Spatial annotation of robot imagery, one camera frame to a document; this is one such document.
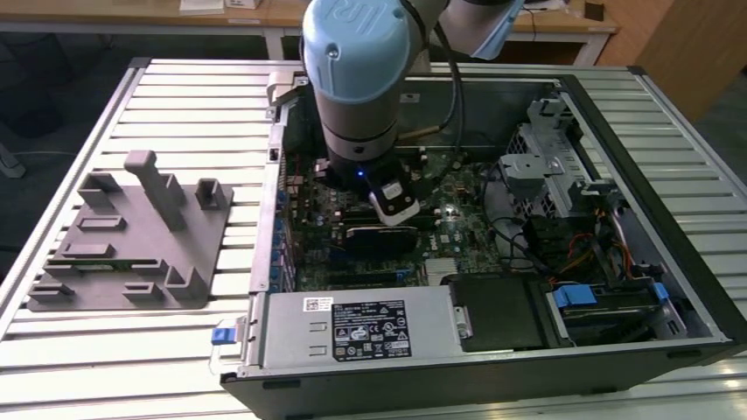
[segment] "white paper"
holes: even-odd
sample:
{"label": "white paper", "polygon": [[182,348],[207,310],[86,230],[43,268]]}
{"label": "white paper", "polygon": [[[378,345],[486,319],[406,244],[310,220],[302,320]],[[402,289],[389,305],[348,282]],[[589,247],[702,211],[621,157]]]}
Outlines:
{"label": "white paper", "polygon": [[218,15],[223,12],[222,0],[181,0],[179,15]]}

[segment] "barcode sticker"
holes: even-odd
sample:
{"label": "barcode sticker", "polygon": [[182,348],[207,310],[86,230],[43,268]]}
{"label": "barcode sticker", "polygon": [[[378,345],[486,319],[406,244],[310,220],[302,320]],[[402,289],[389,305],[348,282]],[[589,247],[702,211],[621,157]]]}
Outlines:
{"label": "barcode sticker", "polygon": [[329,312],[332,310],[333,299],[330,297],[304,297],[304,312]]}

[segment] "motherboard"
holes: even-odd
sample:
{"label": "motherboard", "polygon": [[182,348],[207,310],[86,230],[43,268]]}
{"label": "motherboard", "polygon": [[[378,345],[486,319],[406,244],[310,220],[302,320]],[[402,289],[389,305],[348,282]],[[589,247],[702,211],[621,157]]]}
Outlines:
{"label": "motherboard", "polygon": [[[316,183],[312,166],[286,159],[296,291],[433,285],[456,272],[501,271],[506,255],[481,210],[489,164],[460,160],[420,201],[420,214],[385,227],[364,197]],[[405,164],[413,181],[450,159],[445,151],[421,150],[416,162]]]}

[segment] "white label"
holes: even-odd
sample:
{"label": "white label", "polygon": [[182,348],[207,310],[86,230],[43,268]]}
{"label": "white label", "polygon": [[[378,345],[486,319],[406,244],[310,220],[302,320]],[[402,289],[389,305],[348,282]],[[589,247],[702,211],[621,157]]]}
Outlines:
{"label": "white label", "polygon": [[420,94],[401,94],[398,96],[400,103],[418,103],[420,102]]}
{"label": "white label", "polygon": [[408,347],[409,347],[409,341],[394,341],[393,343],[390,343],[389,348],[408,348]]}
{"label": "white label", "polygon": [[239,24],[239,25],[258,25],[258,19],[229,19],[229,24]]}
{"label": "white label", "polygon": [[333,299],[330,297],[304,297],[304,312],[329,312],[332,310]]}

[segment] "desk leg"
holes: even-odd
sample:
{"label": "desk leg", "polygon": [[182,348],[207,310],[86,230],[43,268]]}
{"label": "desk leg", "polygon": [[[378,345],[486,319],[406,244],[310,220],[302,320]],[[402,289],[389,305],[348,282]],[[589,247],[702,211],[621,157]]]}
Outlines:
{"label": "desk leg", "polygon": [[602,53],[606,40],[609,39],[608,33],[594,33],[588,36],[585,44],[582,44],[581,51],[574,57],[574,66],[593,66],[598,55]]}
{"label": "desk leg", "polygon": [[265,28],[263,36],[266,43],[266,56],[270,60],[282,60],[285,55],[282,53],[282,36],[285,32],[282,28]]}

